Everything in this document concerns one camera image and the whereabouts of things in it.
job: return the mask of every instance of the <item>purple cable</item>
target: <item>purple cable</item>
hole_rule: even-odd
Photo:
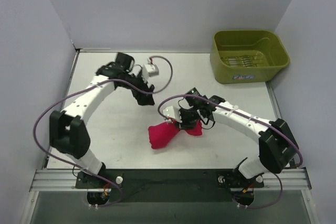
[[[159,113],[162,117],[164,117],[164,118],[167,119],[167,116],[165,116],[165,115],[161,112],[161,107],[162,107],[162,105],[165,104],[167,101],[173,100],[173,99],[175,99],[175,98],[181,98],[181,97],[193,97],[193,98],[197,98],[197,99],[199,99],[199,100],[208,102],[209,104],[211,104],[211,105],[213,105],[213,106],[215,106],[215,107],[218,107],[218,108],[220,108],[220,109],[223,109],[223,110],[226,110],[226,111],[230,111],[230,109],[228,109],[228,108],[226,108],[226,107],[223,107],[223,106],[221,106],[221,105],[218,105],[218,104],[216,104],[216,103],[214,103],[214,102],[212,102],[212,101],[210,101],[210,100],[208,100],[208,99],[206,99],[206,98],[204,98],[204,97],[199,97],[199,96],[197,96],[197,95],[192,95],[192,94],[178,94],[178,95],[174,95],[174,96],[172,96],[172,97],[169,97],[169,98],[163,100],[163,101],[159,104],[159,106],[158,106],[158,113]],[[238,112],[238,111],[233,111],[233,113],[235,113],[235,114],[237,114],[237,115],[240,115],[240,116],[242,116],[242,117],[244,117],[244,118],[246,118],[246,119],[250,119],[249,116],[244,115],[244,114],[242,114],[242,113],[240,113],[240,112]],[[258,119],[255,119],[255,118],[251,118],[251,121],[256,122],[256,123],[259,123],[259,124],[261,124],[261,125],[263,125],[263,126],[266,126],[266,127],[270,128],[271,130],[273,130],[274,132],[276,132],[277,134],[279,134],[281,137],[283,137],[283,138],[288,142],[288,144],[289,144],[290,146],[292,146],[292,147],[294,148],[294,150],[296,151],[296,153],[299,155],[300,162],[298,163],[297,167],[300,167],[300,166],[302,165],[302,163],[303,163],[302,153],[301,153],[300,150],[297,148],[297,146],[296,146],[296,145],[295,145],[295,144],[294,144],[294,143],[293,143],[287,136],[285,136],[281,131],[279,131],[278,129],[274,128],[272,125],[270,125],[270,124],[268,124],[268,123],[265,123],[265,122],[263,122],[263,121],[260,121],[260,120],[258,120]]]
[[[276,203],[278,203],[278,202],[281,200],[281,198],[282,198],[282,193],[284,192],[284,191],[283,191],[284,189],[283,189],[283,186],[282,186],[282,182],[281,182],[280,177],[279,177],[277,174],[274,174],[274,173],[273,173],[273,175],[277,177],[277,179],[279,180],[279,183],[280,183],[280,193],[279,193],[278,198],[277,198],[275,201],[273,201],[273,202],[271,202],[271,203],[267,203],[267,204],[262,205],[262,206],[256,206],[256,207],[254,207],[254,206],[245,206],[245,205],[242,205],[242,204],[238,203],[238,202],[236,201],[236,199],[235,199],[235,196],[232,197],[233,201],[234,201],[235,203],[237,203],[238,206],[242,206],[242,207],[244,207],[245,209],[252,209],[252,210],[263,209],[263,208],[266,208],[266,207],[270,207],[270,206],[275,205]]]
[[[33,127],[33,138],[34,138],[34,141],[35,141],[36,145],[37,145],[43,152],[45,152],[45,153],[46,153],[47,155],[49,155],[50,157],[53,157],[53,158],[55,158],[55,159],[57,159],[57,160],[60,160],[60,161],[62,161],[62,162],[64,162],[64,163],[66,163],[66,164],[69,164],[69,165],[71,165],[71,166],[77,167],[77,168],[81,169],[82,171],[84,171],[84,172],[86,172],[86,173],[88,173],[88,174],[90,174],[90,175],[92,175],[92,176],[94,176],[94,177],[97,177],[97,178],[99,178],[99,179],[101,179],[101,180],[103,180],[103,181],[105,181],[105,182],[111,184],[112,186],[114,186],[114,187],[120,192],[120,194],[121,194],[120,199],[118,199],[118,200],[116,200],[116,201],[113,201],[113,202],[111,202],[111,203],[105,204],[105,205],[103,205],[104,207],[106,207],[106,206],[111,206],[111,205],[113,205],[113,204],[115,204],[115,203],[118,203],[118,202],[122,201],[122,200],[123,200],[123,192],[122,192],[122,189],[121,189],[116,183],[110,181],[109,179],[106,179],[106,178],[104,178],[104,177],[102,177],[102,176],[100,176],[100,175],[98,175],[98,174],[94,174],[94,173],[90,172],[89,170],[86,170],[85,168],[83,168],[83,167],[81,167],[81,166],[79,166],[79,165],[77,165],[77,164],[75,164],[75,163],[72,163],[72,162],[70,162],[70,161],[67,161],[67,160],[61,158],[61,157],[58,157],[58,156],[56,156],[56,155],[50,153],[50,152],[47,151],[46,149],[44,149],[44,147],[39,143],[39,141],[38,141],[38,139],[37,139],[37,136],[36,136],[36,128],[37,128],[38,123],[39,123],[39,122],[41,121],[41,119],[43,118],[43,116],[45,116],[45,115],[46,115],[46,114],[47,114],[53,107],[55,107],[56,105],[58,105],[58,104],[60,104],[60,103],[62,103],[62,102],[64,102],[64,101],[66,101],[66,100],[69,99],[69,98],[75,97],[75,96],[77,96],[77,95],[79,95],[79,94],[83,94],[83,93],[89,92],[89,91],[91,91],[91,90],[97,88],[98,86],[101,86],[101,85],[103,85],[103,84],[105,84],[105,83],[108,83],[108,82],[122,82],[122,83],[125,83],[125,84],[127,84],[128,86],[130,86],[131,88],[133,88],[133,89],[135,89],[135,90],[137,90],[138,92],[143,93],[143,94],[157,94],[157,93],[163,91],[165,88],[168,87],[168,85],[170,84],[170,82],[171,82],[171,80],[172,80],[172,78],[173,78],[173,66],[172,66],[172,64],[170,63],[170,61],[169,61],[168,59],[166,59],[166,58],[164,58],[164,57],[162,57],[162,56],[151,56],[151,57],[149,57],[149,58],[150,58],[150,59],[152,59],[152,58],[160,58],[160,59],[163,59],[163,60],[165,60],[165,61],[169,64],[169,66],[170,66],[170,69],[171,69],[171,75],[170,75],[170,78],[169,78],[167,84],[166,84],[162,89],[160,89],[160,90],[158,90],[158,91],[153,91],[153,92],[146,92],[146,91],[142,91],[142,90],[138,89],[136,86],[132,85],[131,83],[129,83],[129,82],[127,82],[127,81],[124,81],[124,80],[121,80],[121,79],[110,79],[110,80],[102,81],[102,82],[100,82],[100,83],[97,83],[97,85],[95,85],[95,86],[91,86],[91,87],[89,87],[89,88],[87,88],[87,89],[84,89],[84,90],[78,91],[78,92],[76,92],[76,93],[67,95],[67,96],[64,97],[63,99],[61,99],[61,100],[55,102],[54,104],[50,105],[44,112],[42,112],[42,114],[37,118],[36,122],[34,123],[34,127]]]

